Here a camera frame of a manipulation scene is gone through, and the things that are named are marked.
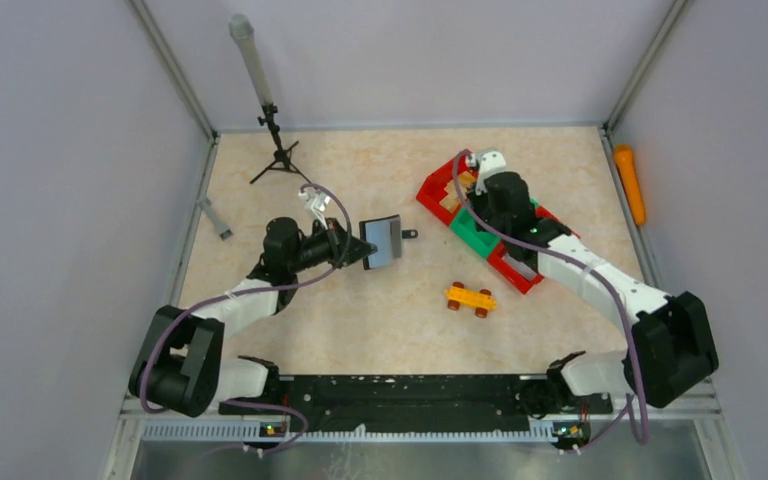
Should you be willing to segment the black leather card holder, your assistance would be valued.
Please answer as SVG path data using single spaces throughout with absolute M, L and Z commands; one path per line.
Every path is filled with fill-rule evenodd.
M 375 252 L 363 259 L 365 270 L 387 267 L 403 255 L 403 242 L 417 239 L 416 229 L 404 229 L 400 215 L 391 215 L 359 222 L 360 237 L 373 245 Z

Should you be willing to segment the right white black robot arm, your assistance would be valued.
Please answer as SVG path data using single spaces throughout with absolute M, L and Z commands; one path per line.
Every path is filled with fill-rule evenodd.
M 587 396 L 635 395 L 664 408 L 719 369 L 704 302 L 689 291 L 670 295 L 639 281 L 585 246 L 564 223 L 541 217 L 515 172 L 472 187 L 477 226 L 498 236 L 518 267 L 567 287 L 615 324 L 625 347 L 574 352 L 547 370 L 549 404 L 572 412 Z

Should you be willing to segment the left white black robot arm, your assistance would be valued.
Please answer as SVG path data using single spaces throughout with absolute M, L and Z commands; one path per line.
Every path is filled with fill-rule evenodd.
M 279 404 L 271 364 L 253 357 L 223 358 L 226 340 L 284 310 L 303 287 L 299 273 L 329 265 L 332 271 L 376 253 L 377 248 L 335 218 L 316 220 L 304 234 L 289 217 L 271 220 L 252 271 L 229 292 L 181 309 L 160 307 L 135 361 L 129 391 L 148 413 L 174 411 L 198 417 L 210 406 L 242 400 L 257 413 Z

